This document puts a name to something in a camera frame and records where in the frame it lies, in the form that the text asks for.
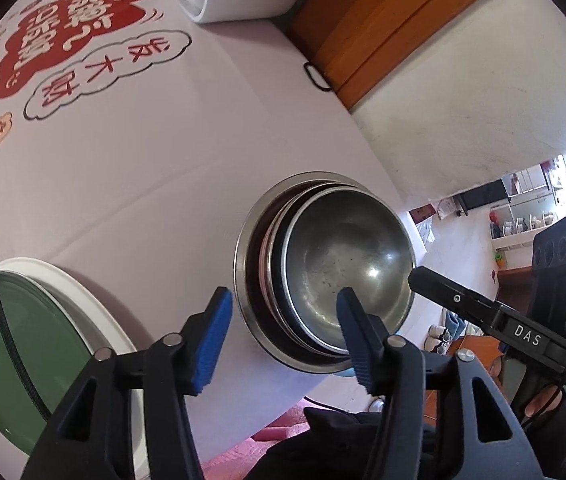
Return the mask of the right hand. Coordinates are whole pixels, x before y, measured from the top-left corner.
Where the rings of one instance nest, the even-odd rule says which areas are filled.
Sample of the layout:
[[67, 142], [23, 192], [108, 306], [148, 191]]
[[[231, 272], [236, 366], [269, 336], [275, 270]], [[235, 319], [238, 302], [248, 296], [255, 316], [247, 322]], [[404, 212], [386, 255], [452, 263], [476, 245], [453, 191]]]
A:
[[489, 367], [496, 382], [523, 429], [528, 429], [545, 412], [561, 402], [563, 389], [528, 373], [527, 366], [507, 356], [498, 356]]

